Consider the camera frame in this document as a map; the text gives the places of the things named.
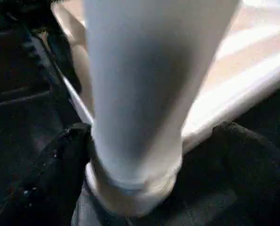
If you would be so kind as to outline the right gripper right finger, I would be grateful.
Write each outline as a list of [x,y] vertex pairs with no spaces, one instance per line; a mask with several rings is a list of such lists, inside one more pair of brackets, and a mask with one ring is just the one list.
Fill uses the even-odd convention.
[[280,123],[225,122],[184,158],[156,226],[280,226]]

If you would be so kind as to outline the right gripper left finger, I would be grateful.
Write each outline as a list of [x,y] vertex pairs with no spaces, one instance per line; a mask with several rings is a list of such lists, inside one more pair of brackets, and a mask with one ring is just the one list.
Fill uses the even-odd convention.
[[89,162],[90,125],[75,123],[41,152],[0,205],[0,226],[69,226]]

